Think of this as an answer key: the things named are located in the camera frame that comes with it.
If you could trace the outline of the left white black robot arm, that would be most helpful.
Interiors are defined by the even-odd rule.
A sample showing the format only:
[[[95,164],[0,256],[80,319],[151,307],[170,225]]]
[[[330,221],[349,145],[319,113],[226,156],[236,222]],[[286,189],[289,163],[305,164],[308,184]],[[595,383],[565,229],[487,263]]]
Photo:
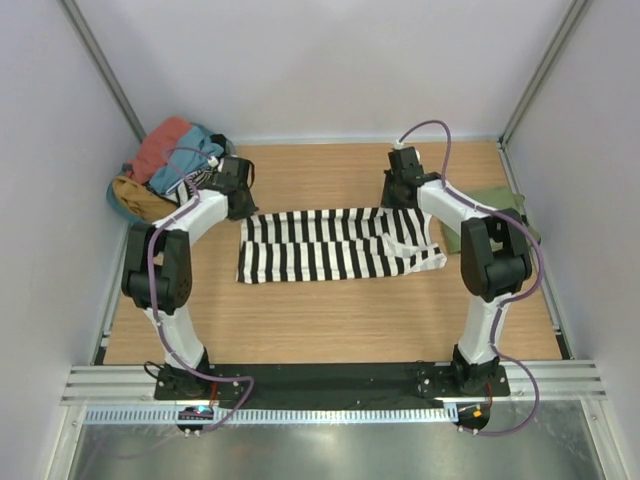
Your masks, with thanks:
[[[215,382],[187,306],[193,287],[191,247],[215,225],[257,212],[253,162],[236,155],[210,162],[212,175],[202,185],[182,176],[191,197],[175,212],[135,224],[128,234],[121,289],[145,313],[161,342],[164,364],[156,374],[161,399],[199,400]]]

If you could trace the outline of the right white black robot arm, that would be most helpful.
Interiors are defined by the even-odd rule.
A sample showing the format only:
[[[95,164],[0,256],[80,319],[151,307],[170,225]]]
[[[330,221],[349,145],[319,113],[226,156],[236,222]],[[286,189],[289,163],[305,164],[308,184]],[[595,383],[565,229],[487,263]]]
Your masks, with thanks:
[[[521,217],[514,209],[474,201],[438,173],[425,173],[413,147],[396,146],[388,157],[382,205],[414,208],[460,237],[460,272],[471,300],[450,381],[459,394],[472,396],[497,374],[506,311],[532,274]]]

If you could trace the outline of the black white striped top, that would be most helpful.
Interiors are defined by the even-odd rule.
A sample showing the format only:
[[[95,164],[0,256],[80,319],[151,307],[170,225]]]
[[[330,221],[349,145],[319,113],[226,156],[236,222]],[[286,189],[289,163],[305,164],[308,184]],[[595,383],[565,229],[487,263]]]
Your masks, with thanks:
[[[244,284],[384,278],[439,270],[447,257],[415,209],[350,208],[254,215],[243,222]]]

